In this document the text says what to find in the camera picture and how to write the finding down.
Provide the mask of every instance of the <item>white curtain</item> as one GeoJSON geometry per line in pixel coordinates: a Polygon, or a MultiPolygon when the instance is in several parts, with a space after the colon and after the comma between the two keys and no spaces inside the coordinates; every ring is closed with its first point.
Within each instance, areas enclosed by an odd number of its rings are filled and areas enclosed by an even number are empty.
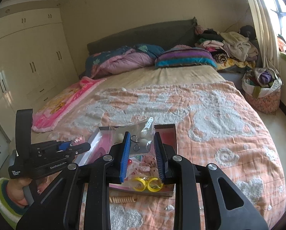
{"type": "Polygon", "coordinates": [[[279,74],[279,48],[277,36],[272,28],[268,8],[264,0],[248,0],[248,2],[261,52],[262,65],[265,68],[274,70],[276,74],[279,74]]]}

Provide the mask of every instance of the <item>yellow ring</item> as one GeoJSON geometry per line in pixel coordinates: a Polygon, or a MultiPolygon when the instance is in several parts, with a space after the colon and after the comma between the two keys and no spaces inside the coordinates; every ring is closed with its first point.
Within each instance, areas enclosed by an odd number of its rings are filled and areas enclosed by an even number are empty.
{"type": "Polygon", "coordinates": [[[138,182],[141,182],[143,184],[143,188],[142,189],[137,189],[136,187],[133,187],[133,189],[135,191],[138,191],[138,192],[142,192],[146,189],[146,181],[140,177],[135,177],[133,178],[132,180],[135,180],[135,181],[138,181],[138,182]]]}
{"type": "Polygon", "coordinates": [[[163,183],[161,183],[161,185],[160,185],[159,188],[153,189],[153,188],[150,186],[150,182],[151,182],[151,181],[155,181],[155,180],[158,180],[158,178],[156,178],[156,177],[151,178],[151,179],[149,179],[148,182],[147,182],[147,189],[148,189],[150,192],[158,192],[158,191],[160,191],[160,190],[162,189],[162,187],[163,187],[163,183]]]}

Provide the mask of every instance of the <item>orange blanket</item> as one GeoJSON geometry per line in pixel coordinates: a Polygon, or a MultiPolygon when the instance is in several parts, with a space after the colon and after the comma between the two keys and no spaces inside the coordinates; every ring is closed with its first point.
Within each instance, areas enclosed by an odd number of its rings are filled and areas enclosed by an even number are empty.
{"type": "MultiPolygon", "coordinates": [[[[216,163],[269,227],[280,219],[286,192],[278,153],[262,120],[231,82],[107,89],[69,114],[50,138],[70,140],[88,136],[94,126],[126,125],[150,116],[156,124],[175,123],[178,153],[195,164],[216,163]]],[[[135,203],[110,205],[111,217],[128,228],[172,229],[174,210],[168,206],[174,203],[174,198],[138,196],[135,203]],[[133,223],[124,219],[130,214],[133,223]]],[[[204,229],[200,193],[199,203],[204,229]]]]}

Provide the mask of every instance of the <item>striped sleeve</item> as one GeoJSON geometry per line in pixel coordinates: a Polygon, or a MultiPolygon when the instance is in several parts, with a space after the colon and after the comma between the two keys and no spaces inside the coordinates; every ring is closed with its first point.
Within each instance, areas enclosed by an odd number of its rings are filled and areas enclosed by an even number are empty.
{"type": "Polygon", "coordinates": [[[0,178],[0,213],[4,219],[15,229],[17,222],[26,212],[27,208],[20,208],[7,195],[7,183],[6,178],[0,178]]]}

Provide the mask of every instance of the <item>beige bed sheet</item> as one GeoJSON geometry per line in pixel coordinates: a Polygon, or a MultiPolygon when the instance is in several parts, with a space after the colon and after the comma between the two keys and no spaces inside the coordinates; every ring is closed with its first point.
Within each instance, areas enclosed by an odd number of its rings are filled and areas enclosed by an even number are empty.
{"type": "MultiPolygon", "coordinates": [[[[211,66],[192,66],[192,67],[173,67],[158,68],[145,67],[126,73],[110,76],[92,91],[84,100],[82,100],[72,113],[83,103],[87,102],[95,93],[107,88],[126,88],[135,89],[148,85],[174,85],[174,84],[208,84],[224,81],[211,66]]],[[[50,132],[31,133],[31,142],[39,143],[47,141],[50,132]]]]}

